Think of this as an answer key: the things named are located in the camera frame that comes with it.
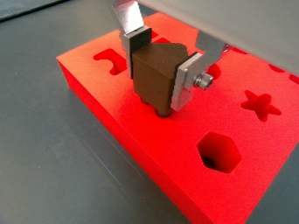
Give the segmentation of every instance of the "star-shaped hole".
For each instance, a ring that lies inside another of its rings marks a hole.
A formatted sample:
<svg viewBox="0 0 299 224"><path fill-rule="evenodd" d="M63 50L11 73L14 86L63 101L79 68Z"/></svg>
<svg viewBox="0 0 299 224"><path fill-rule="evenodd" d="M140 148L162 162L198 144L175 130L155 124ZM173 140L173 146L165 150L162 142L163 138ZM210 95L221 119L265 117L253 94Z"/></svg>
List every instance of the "star-shaped hole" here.
<svg viewBox="0 0 299 224"><path fill-rule="evenodd" d="M266 122L269 115L282 115L282 111L271 105L271 95L255 95L251 91L246 91L247 101L241 103L243 109L254 110L259 121Z"/></svg>

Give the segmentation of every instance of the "brown block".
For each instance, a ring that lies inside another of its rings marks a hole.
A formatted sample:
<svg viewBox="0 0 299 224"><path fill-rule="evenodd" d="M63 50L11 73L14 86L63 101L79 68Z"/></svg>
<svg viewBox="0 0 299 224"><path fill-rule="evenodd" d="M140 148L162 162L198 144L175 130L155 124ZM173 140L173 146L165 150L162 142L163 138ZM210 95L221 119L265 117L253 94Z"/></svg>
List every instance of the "brown block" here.
<svg viewBox="0 0 299 224"><path fill-rule="evenodd" d="M159 116L173 112L175 71L187 57L187 48L182 44L151 43L134 52L135 92L143 102L157 108Z"/></svg>

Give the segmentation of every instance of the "shape sorter block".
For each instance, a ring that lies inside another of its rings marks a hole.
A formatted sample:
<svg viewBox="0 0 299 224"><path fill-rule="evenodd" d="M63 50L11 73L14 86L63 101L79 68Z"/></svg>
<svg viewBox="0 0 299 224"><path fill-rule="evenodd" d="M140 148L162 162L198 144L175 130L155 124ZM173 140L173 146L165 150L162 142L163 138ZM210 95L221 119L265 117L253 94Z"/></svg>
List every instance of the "shape sorter block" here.
<svg viewBox="0 0 299 224"><path fill-rule="evenodd" d="M195 48L197 30L157 13L154 42ZM193 223L245 223L299 140L297 78L234 49L209 91L162 118L127 78L119 32L58 58L75 94Z"/></svg>

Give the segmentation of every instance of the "silver metal bracket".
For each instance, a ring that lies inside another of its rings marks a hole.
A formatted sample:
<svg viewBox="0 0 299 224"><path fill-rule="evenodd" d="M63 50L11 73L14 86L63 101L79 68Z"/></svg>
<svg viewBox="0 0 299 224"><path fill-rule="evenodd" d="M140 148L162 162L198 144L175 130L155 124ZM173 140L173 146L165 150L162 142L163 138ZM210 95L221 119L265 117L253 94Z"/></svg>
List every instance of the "silver metal bracket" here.
<svg viewBox="0 0 299 224"><path fill-rule="evenodd" d="M221 59L223 52L229 50L229 45L206 34L199 33L197 46L205 54L197 52L178 67L175 85L173 91L174 110L179 111L193 99L194 88L207 90L213 84L213 76L206 73L209 67Z"/></svg>
<svg viewBox="0 0 299 224"><path fill-rule="evenodd" d="M144 26L139 5L132 0L118 0L114 5L120 25L120 38L126 48L128 76L134 79L132 53L151 43L153 29Z"/></svg>

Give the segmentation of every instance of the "hexagonal hole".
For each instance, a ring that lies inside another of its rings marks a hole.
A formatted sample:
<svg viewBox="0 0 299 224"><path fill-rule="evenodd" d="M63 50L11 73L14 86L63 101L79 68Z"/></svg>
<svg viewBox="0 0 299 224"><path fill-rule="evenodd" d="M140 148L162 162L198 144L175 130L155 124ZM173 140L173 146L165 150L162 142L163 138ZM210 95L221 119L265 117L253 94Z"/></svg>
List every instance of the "hexagonal hole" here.
<svg viewBox="0 0 299 224"><path fill-rule="evenodd" d="M206 167L225 173L235 170L242 156L230 136L210 132L199 141L198 150Z"/></svg>

